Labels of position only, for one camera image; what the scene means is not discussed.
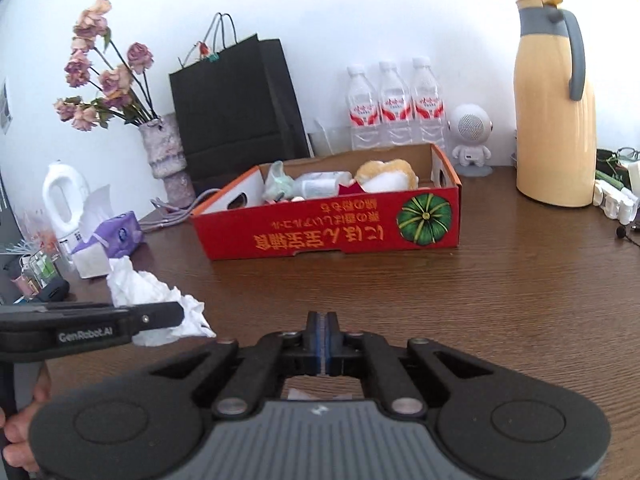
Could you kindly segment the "person left hand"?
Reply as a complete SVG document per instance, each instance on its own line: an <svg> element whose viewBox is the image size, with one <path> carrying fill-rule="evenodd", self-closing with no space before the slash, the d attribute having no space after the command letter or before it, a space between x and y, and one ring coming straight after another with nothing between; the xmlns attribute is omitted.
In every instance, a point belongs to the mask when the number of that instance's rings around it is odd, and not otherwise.
<svg viewBox="0 0 640 480"><path fill-rule="evenodd" d="M40 471L40 467L28 442L29 427L35 414L50 401L51 390L49 370L47 365L42 363L32 390L32 403L11 417L6 417L4 412L1 412L1 429L8 439L2 456L10 466L30 474Z"/></svg>

